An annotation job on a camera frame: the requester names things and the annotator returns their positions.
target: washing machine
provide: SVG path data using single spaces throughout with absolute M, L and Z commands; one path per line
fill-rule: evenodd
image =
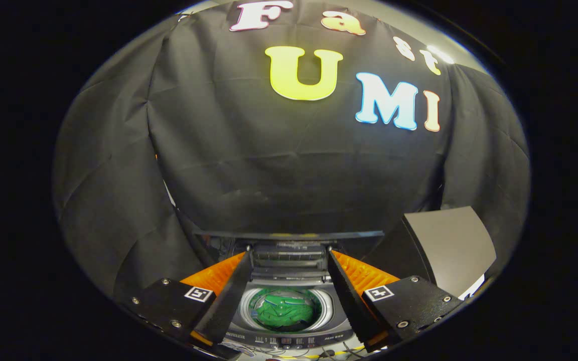
M 220 258 L 252 247 L 253 265 L 225 345 L 248 349 L 250 352 L 244 353 L 249 356 L 258 353 L 267 358 L 309 356 L 360 346 L 327 270 L 326 249 L 336 247 L 336 242 L 235 238 L 220 242 L 225 240 L 228 245 L 215 244 L 222 250 Z M 262 317 L 268 314 L 261 311 L 265 306 L 270 307 L 273 317 Z M 297 316 L 300 322 L 278 324 L 283 306 L 287 313 L 302 312 Z

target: black fabric backdrop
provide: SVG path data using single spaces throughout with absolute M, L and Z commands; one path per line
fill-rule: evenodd
M 167 18 L 108 60 L 71 105 L 55 150 L 54 202 L 94 283 L 110 296 L 118 285 L 202 269 L 163 181 L 200 228 L 259 233 L 388 232 L 443 184 L 441 209 L 477 211 L 498 255 L 490 274 L 500 271 L 523 226 L 530 167 L 521 123 L 495 80 L 443 62 L 434 75 L 417 52 L 425 44 L 324 3 L 295 2 L 268 28 L 230 32 L 238 4 Z M 324 28 L 325 10 L 352 14 L 367 34 Z M 305 49 L 306 84 L 320 78 L 314 50 L 342 53 L 333 94 L 296 101 L 273 91 L 264 50 L 280 45 Z M 418 129 L 356 121 L 358 72 L 377 74 L 389 91 L 417 86 Z M 439 132 L 422 126 L 424 90 L 441 99 Z M 366 260 L 390 272 L 390 245 Z

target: washing machine drum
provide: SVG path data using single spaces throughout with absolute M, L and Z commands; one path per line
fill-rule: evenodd
M 251 318 L 271 331 L 295 332 L 312 326 L 323 312 L 323 305 L 309 290 L 265 288 L 248 304 Z

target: blue letter m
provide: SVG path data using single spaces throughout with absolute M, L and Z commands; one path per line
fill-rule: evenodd
M 363 84 L 363 100 L 360 112 L 356 113 L 356 120 L 361 123 L 376 123 L 378 116 L 374 114 L 374 102 L 378 105 L 378 111 L 383 118 L 383 123 L 388 124 L 394 112 L 398 109 L 398 116 L 394 118 L 394 125 L 398 128 L 416 130 L 416 122 L 413 118 L 414 99 L 418 88 L 406 82 L 400 82 L 390 95 L 383 80 L 371 73 L 358 73 L 356 78 Z

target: colorful letter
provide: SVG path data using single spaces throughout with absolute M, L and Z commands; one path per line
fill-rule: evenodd
M 321 24 L 325 28 L 339 30 L 340 32 L 350 32 L 351 34 L 356 35 L 364 35 L 366 33 L 366 31 L 360 27 L 360 21 L 350 14 L 342 12 L 324 12 L 323 16 L 327 17 L 321 20 Z
M 419 50 L 422 55 L 425 57 L 425 64 L 427 64 L 427 68 L 432 71 L 432 73 L 436 75 L 441 75 L 441 71 L 436 68 L 436 64 L 439 62 L 434 59 L 431 53 L 427 50 Z
M 374 114 L 374 103 L 378 105 L 378 111 L 383 118 L 383 123 L 388 124 L 398 109 L 398 115 L 394 118 L 394 125 L 398 128 L 416 130 L 414 115 L 414 99 L 418 88 L 406 82 L 400 82 L 390 95 L 383 80 L 376 74 L 358 73 L 356 78 L 363 84 L 363 100 L 360 112 L 356 113 L 356 120 L 361 123 L 376 123 L 378 116 Z
M 441 100 L 435 92 L 423 91 L 422 94 L 427 98 L 427 120 L 425 129 L 431 132 L 438 132 L 439 126 L 439 101 Z
M 342 54 L 331 50 L 316 50 L 321 59 L 321 80 L 318 84 L 305 85 L 298 81 L 298 57 L 305 51 L 293 46 L 273 46 L 264 51 L 271 57 L 271 87 L 285 98 L 293 100 L 319 100 L 327 98 L 336 89 L 338 62 Z
M 396 48 L 401 52 L 401 54 L 408 58 L 409 60 L 413 61 L 413 52 L 411 52 L 411 46 L 399 37 L 394 37 L 394 41 L 396 42 Z
M 294 4 L 291 2 L 260 2 L 238 5 L 240 9 L 240 18 L 238 23 L 229 28 L 232 32 L 240 30 L 264 29 L 269 23 L 262 21 L 266 16 L 270 20 L 275 20 L 280 16 L 280 8 L 291 9 Z

